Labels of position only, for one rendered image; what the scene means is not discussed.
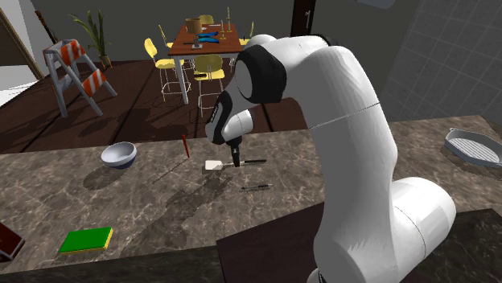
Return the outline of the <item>brown dining table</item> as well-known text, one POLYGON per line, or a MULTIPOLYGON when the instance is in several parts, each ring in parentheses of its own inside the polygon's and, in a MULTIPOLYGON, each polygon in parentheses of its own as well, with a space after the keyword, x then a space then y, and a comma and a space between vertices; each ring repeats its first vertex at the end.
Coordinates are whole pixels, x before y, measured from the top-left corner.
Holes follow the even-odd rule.
POLYGON ((175 37, 168 55, 175 62, 175 70, 182 91, 183 102, 188 104, 187 88, 181 60, 191 60, 198 55, 217 54, 222 58, 236 58, 242 50, 237 29, 230 17, 216 24, 202 24, 200 18, 186 18, 175 37), (197 43, 198 34, 218 31, 219 43, 197 43))

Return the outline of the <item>white and blue bowl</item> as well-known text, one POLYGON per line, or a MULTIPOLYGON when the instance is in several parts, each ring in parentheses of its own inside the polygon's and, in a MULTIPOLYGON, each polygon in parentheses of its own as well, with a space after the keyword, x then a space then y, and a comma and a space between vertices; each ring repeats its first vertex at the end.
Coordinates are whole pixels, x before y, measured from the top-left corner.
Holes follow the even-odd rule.
POLYGON ((101 161, 114 169, 126 169, 134 163, 136 156, 136 146, 128 141, 121 141, 108 146, 101 153, 101 161))

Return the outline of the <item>dark brown door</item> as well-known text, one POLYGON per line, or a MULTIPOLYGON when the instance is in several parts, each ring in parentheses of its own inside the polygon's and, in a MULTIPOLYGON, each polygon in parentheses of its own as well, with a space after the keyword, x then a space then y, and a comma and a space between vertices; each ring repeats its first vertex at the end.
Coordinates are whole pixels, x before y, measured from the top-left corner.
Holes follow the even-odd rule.
POLYGON ((290 36, 309 35, 316 0, 294 0, 290 36))

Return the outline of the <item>green and yellow sponge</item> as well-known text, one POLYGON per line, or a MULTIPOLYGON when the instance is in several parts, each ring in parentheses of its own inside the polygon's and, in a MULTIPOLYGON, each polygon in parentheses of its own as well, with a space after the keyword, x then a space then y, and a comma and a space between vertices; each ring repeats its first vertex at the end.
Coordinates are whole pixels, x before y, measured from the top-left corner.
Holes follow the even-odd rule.
POLYGON ((93 228, 69 232, 62 243, 60 254, 106 250, 113 235, 111 227, 93 228))

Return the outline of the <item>orange and white striped barricade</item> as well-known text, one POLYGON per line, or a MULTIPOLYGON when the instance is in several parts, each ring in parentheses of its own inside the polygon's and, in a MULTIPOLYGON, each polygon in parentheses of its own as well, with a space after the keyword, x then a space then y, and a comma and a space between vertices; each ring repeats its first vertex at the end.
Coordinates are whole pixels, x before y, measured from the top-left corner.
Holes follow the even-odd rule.
POLYGON ((93 94, 101 86, 105 86, 112 96, 117 96, 103 72, 90 60, 76 39, 64 39, 45 48, 43 57, 50 72, 52 88, 56 95, 61 117, 68 116, 63 94, 73 85, 77 86, 81 96, 99 117, 103 115, 103 112, 93 99, 93 94), (78 59, 83 59, 92 71, 85 80, 80 78, 80 72, 76 66, 78 59))

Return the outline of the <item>green potted plant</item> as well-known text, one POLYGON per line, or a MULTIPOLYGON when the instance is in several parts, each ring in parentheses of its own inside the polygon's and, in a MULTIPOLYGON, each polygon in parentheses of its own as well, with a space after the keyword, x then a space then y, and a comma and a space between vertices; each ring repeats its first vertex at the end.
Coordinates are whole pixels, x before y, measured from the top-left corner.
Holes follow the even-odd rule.
POLYGON ((72 20, 75 23, 80 24, 84 30, 88 33, 88 35, 91 37, 93 43, 88 45, 88 48, 94 48, 97 50, 99 53, 99 59, 101 61, 101 64, 103 65, 104 69, 111 68, 112 64, 109 59, 109 56, 107 55, 105 51, 105 45, 106 44, 111 44, 110 42, 106 42, 104 39, 104 29, 103 29, 103 21, 104 17, 101 13, 101 10, 97 10, 98 13, 98 22, 95 23, 93 21, 92 13, 89 10, 87 12, 87 23, 82 21, 77 15, 75 14, 69 14, 70 17, 72 17, 72 20))

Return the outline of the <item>grey ribbed grill pan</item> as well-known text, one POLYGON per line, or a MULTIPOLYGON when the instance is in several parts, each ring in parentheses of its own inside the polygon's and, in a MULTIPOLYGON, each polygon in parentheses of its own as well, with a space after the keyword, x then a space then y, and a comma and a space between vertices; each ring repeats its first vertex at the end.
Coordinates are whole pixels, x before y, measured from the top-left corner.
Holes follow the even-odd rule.
POLYGON ((450 128, 444 144, 465 162, 493 168, 502 167, 502 144, 485 134, 450 128))

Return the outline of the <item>dark red book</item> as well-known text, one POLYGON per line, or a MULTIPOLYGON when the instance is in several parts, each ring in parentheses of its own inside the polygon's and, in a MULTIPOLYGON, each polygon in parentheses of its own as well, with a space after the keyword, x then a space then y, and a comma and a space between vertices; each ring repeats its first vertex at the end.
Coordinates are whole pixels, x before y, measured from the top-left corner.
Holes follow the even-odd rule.
POLYGON ((24 238, 0 222, 0 263, 12 261, 25 243, 24 238))

